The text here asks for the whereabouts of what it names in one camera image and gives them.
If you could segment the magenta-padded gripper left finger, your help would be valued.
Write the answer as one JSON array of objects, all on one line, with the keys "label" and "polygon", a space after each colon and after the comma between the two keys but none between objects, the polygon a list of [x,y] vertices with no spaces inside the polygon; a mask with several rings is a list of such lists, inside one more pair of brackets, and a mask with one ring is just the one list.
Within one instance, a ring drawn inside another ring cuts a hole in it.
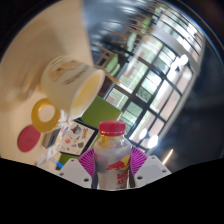
[{"label": "magenta-padded gripper left finger", "polygon": [[59,176],[84,188],[90,188],[95,174],[94,149],[84,152],[78,159],[69,159]]}]

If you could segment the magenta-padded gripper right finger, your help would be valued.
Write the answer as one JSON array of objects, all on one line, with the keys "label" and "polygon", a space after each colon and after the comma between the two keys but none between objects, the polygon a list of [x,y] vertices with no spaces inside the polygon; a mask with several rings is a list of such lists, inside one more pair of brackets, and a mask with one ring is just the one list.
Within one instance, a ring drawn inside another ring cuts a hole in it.
[{"label": "magenta-padded gripper right finger", "polygon": [[168,168],[156,156],[148,156],[140,149],[132,147],[130,159],[131,187],[143,187],[170,174]]}]

